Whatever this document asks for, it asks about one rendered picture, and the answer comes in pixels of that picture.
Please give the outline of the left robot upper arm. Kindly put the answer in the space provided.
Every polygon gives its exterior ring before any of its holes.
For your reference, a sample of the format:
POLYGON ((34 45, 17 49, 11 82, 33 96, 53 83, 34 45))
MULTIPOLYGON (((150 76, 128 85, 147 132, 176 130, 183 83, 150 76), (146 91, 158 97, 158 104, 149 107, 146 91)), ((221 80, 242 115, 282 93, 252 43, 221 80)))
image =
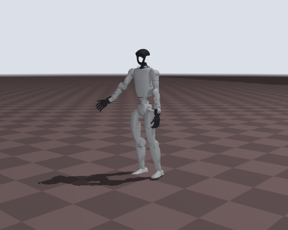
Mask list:
POLYGON ((152 96, 154 96, 154 89, 157 89, 159 91, 159 71, 158 70, 154 70, 154 69, 150 69, 150 76, 152 77, 152 85, 153 85, 153 89, 150 91, 150 94, 152 96))

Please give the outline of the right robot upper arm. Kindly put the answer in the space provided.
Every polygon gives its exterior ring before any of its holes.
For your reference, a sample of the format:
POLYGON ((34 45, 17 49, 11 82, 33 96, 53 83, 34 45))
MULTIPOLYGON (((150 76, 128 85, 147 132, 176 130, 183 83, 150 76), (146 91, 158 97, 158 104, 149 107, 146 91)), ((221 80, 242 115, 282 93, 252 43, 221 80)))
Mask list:
POLYGON ((131 80, 133 79, 133 71, 134 71, 134 68, 132 68, 132 69, 130 69, 129 71, 128 71, 128 74, 127 74, 127 76, 126 76, 126 78, 124 79, 124 83, 120 83, 119 84, 119 88, 121 89, 121 90, 126 90, 127 89, 127 86, 129 85, 129 83, 131 82, 131 80))

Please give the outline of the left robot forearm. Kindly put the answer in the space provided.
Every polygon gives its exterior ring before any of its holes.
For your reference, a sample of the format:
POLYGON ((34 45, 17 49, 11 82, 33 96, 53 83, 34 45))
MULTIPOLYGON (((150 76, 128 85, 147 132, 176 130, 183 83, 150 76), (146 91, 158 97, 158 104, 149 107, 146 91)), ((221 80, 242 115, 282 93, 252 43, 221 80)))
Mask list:
POLYGON ((154 108, 157 109, 157 113, 159 114, 161 112, 160 94, 159 94, 159 91, 157 89, 154 89, 153 93, 154 93, 154 97, 153 97, 154 108))

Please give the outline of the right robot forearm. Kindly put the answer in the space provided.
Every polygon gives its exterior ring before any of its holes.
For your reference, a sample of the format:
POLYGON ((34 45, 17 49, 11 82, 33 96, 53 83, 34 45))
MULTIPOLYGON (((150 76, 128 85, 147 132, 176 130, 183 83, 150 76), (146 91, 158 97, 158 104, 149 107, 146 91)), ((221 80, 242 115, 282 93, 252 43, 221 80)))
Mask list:
POLYGON ((116 91, 114 92, 114 94, 112 94, 111 97, 108 99, 109 102, 112 102, 112 101, 116 100, 121 93, 122 93, 122 90, 118 86, 116 91))

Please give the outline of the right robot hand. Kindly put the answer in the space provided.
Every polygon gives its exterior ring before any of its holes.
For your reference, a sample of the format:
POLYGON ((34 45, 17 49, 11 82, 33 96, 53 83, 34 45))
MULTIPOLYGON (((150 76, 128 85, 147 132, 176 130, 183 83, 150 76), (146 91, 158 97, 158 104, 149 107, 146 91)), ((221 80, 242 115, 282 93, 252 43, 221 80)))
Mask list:
MULTIPOLYGON (((111 96, 110 96, 110 97, 111 97, 111 96)), ((100 109, 100 112, 101 112, 101 110, 102 110, 104 107, 107 106, 108 103, 111 103, 111 102, 109 102, 109 100, 108 100, 110 97, 108 97, 106 100, 104 99, 104 100, 98 100, 98 101, 97 101, 97 102, 100 102, 100 103, 96 104, 96 106, 99 105, 99 106, 97 106, 97 108, 99 107, 98 110, 102 107, 102 108, 100 109)))

